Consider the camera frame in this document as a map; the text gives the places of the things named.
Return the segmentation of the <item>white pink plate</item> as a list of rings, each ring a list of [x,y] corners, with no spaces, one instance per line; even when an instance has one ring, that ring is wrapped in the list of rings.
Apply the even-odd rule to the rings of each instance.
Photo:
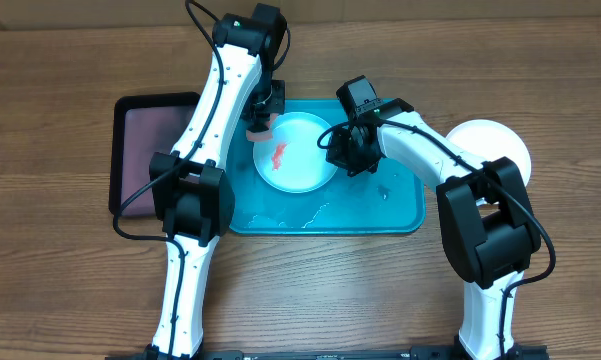
[[[501,157],[511,159],[517,165],[524,185],[529,184],[532,173],[530,152],[522,138],[504,124],[487,119],[470,120],[457,125],[446,138],[488,161]]]

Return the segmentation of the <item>teal plastic serving tray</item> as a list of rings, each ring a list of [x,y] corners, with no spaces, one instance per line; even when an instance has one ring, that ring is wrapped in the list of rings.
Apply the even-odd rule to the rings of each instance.
[[[285,112],[306,112],[330,127],[346,121],[336,99],[294,99]],[[236,125],[225,171],[236,203],[230,224],[240,234],[373,234],[410,233],[426,215],[424,185],[395,160],[383,159],[375,173],[349,177],[338,167],[322,187],[287,193],[267,184],[258,174],[247,123]]]

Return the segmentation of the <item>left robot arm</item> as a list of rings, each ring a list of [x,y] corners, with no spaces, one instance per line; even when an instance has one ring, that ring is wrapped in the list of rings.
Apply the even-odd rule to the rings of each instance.
[[[273,77],[290,47],[287,21],[259,3],[249,17],[227,14],[206,38],[208,78],[187,129],[149,174],[155,213],[167,243],[167,277],[149,359],[198,359],[202,310],[212,254],[227,232],[235,195],[225,172],[240,121],[262,135],[284,110],[285,85]]]

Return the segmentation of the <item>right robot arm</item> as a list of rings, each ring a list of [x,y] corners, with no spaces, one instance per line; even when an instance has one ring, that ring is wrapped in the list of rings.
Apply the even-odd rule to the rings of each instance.
[[[381,159],[412,171],[437,197],[446,258],[464,282],[464,315],[443,359],[545,359],[544,348],[517,344],[515,296],[530,283],[531,256],[550,239],[533,214],[526,184],[507,156],[488,160],[451,143],[401,99],[350,106],[348,119],[317,140],[329,163],[355,176]]]

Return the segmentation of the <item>light blue plate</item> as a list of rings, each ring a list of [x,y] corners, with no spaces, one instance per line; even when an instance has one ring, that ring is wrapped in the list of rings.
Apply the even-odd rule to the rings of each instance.
[[[279,116],[272,138],[253,146],[258,174],[273,188],[287,193],[306,193],[322,187],[337,170],[326,161],[326,150],[317,145],[329,127],[322,118],[306,112]]]

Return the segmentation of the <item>black rectangular tray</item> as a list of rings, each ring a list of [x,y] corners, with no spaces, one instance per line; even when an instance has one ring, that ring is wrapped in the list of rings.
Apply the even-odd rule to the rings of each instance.
[[[154,153],[169,153],[189,124],[196,92],[125,96],[114,106],[109,211],[150,181]]]

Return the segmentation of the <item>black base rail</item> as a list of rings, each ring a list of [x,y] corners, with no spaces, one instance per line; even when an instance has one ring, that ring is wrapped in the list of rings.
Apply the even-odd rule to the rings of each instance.
[[[173,357],[172,359],[200,360],[451,360],[470,359],[461,351],[460,345],[447,346],[413,346],[401,351],[345,351],[345,352],[277,352],[277,353],[247,353],[241,351],[203,351],[193,358]],[[148,360],[168,359],[167,355],[155,349],[146,348],[143,353],[126,356],[108,356],[107,360]],[[509,350],[504,359],[511,360],[549,360],[546,346],[515,345]]]

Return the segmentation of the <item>green and red sponge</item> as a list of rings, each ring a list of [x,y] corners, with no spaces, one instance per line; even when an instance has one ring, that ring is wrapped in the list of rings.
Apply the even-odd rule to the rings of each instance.
[[[271,114],[269,119],[257,126],[255,130],[246,130],[246,138],[251,142],[264,142],[273,138],[272,126],[278,117],[277,113]]]

